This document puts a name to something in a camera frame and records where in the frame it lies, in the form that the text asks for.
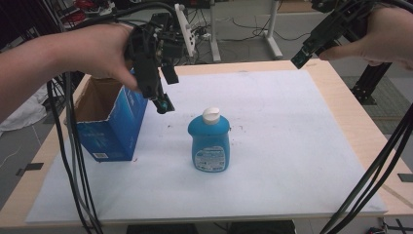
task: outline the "blue bottle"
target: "blue bottle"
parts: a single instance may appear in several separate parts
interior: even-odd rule
[[[195,168],[207,173],[219,173],[230,163],[230,124],[216,107],[208,108],[188,126],[192,136],[192,161]]]

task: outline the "white desk leg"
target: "white desk leg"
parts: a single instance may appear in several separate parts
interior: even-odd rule
[[[216,43],[215,35],[215,5],[210,6],[210,50],[212,51],[212,59],[214,62],[221,62],[221,55],[219,55],[218,44]]]
[[[277,16],[278,7],[279,7],[279,0],[274,0],[272,7],[271,7],[270,26],[268,28],[268,31],[264,32],[264,35],[265,35],[265,40],[267,41],[268,45],[270,46],[274,54],[274,57],[276,59],[281,59],[282,51],[280,50],[279,46],[276,43],[276,40],[274,40],[274,37],[273,37],[274,27],[276,26],[276,16]]]

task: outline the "hand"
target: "hand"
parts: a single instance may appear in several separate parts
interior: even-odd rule
[[[381,8],[369,17],[367,34],[358,41],[326,50],[322,60],[361,57],[370,65],[398,62],[413,69],[413,15],[400,8]]]
[[[137,91],[136,79],[127,68],[124,52],[132,28],[119,23],[99,24],[61,33],[61,70],[79,70],[94,77],[119,80]]]

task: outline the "blue cardboard box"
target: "blue cardboard box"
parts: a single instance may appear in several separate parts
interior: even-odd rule
[[[147,105],[115,79],[91,79],[75,106],[82,145],[97,162],[130,161]]]

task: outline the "human arm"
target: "human arm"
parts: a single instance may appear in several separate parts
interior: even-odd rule
[[[333,47],[319,55],[322,60],[360,57],[370,65],[398,62],[413,69],[413,15],[400,8],[381,8],[371,13],[367,34],[358,41]]]
[[[44,83],[66,71],[115,78],[137,90],[124,59],[130,32],[122,24],[94,25],[39,37],[0,54],[0,123]]]

